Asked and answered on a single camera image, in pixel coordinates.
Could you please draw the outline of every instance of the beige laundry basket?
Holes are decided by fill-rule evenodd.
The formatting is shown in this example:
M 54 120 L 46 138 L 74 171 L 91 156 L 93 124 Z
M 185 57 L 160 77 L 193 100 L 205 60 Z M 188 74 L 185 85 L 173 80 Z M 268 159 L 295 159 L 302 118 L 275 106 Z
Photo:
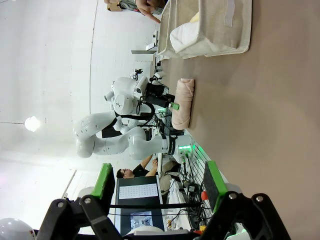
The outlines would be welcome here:
M 170 0 L 161 15 L 159 53 L 184 59 L 246 52 L 250 45 L 252 0 Z M 174 49 L 170 33 L 188 23 L 199 12 L 196 37 L 180 49 Z

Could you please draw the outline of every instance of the screw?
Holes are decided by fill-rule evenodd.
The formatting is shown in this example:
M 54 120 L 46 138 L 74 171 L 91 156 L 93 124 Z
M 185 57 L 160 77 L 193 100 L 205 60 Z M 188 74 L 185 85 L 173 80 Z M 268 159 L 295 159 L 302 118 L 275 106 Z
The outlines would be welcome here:
M 229 194 L 229 198 L 230 199 L 236 199 L 237 195 L 235 193 L 231 193 L 231 194 Z
M 87 197 L 87 198 L 84 200 L 84 203 L 86 203 L 86 204 L 91 203 L 91 199 L 90 199 L 90 197 Z
M 260 202 L 262 202 L 264 200 L 264 197 L 263 196 L 257 196 L 255 200 L 260 203 Z

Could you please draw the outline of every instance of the printed picture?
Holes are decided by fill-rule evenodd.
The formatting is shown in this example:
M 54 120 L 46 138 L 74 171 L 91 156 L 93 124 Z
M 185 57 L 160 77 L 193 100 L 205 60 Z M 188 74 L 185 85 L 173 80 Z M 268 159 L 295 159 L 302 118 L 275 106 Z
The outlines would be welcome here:
M 142 226 L 153 226 L 151 211 L 133 212 L 131 213 L 131 230 Z

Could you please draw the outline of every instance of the brown table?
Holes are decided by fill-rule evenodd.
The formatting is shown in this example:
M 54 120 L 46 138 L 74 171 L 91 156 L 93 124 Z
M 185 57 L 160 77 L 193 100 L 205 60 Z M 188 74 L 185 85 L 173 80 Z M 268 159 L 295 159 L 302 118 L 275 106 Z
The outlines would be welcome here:
M 189 132 L 249 197 L 271 197 L 292 239 L 320 239 L 320 1 L 253 0 L 248 52 L 165 60 L 196 79 Z

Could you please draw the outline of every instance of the pink towel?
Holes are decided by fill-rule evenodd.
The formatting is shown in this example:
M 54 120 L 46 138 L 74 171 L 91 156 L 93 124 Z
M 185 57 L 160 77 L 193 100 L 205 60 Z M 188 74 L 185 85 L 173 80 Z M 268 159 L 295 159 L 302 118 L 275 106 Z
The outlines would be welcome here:
M 194 97 L 195 80 L 181 78 L 175 91 L 174 102 L 179 104 L 179 109 L 172 109 L 172 126 L 177 130 L 189 127 L 191 104 Z

